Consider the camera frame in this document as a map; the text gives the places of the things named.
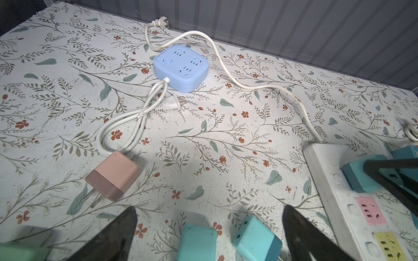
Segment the red flower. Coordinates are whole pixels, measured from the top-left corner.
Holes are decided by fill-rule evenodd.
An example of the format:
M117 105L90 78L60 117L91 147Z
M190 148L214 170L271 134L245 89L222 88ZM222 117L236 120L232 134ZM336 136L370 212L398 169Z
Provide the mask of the red flower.
M222 226L221 225L214 222L212 227L213 227L214 230L216 230L216 232L218 233L218 236L222 235Z
M138 235L139 238L143 238L144 234L147 233L147 231L148 231L148 228L142 228L142 226L143 226L142 223L139 224L138 225L139 230L136 230L135 234L134 234L135 236Z
M17 215L16 219L18 219L18 224L20 225L23 221L28 221L29 217L27 217L27 215L29 214L29 211L26 210L22 215Z
M221 156L220 158L219 158L219 161L222 163L222 165L224 164L224 163L226 163L227 162L227 159L225 158L225 156Z
M111 137L111 139L112 139L112 140L115 140L115 139L120 139L120 136L122 136L122 133L120 132L120 130L117 130L117 131L115 131L115 132L112 132L112 137Z
M171 198L172 199L179 199L180 198L180 196L179 196L180 193L181 193L181 191L177 191L177 193L176 193L176 190L173 190L174 195L172 195Z
M16 128L19 128L19 129L23 129L23 127L27 127L27 126L29 126L29 123L27 123L26 122L26 120L24 119L23 121L21 121L21 122L16 122Z
M142 139L142 140L141 140L141 142L142 142L142 144L144 144L144 145L146 145L146 144L150 143L150 142L148 141L148 138Z

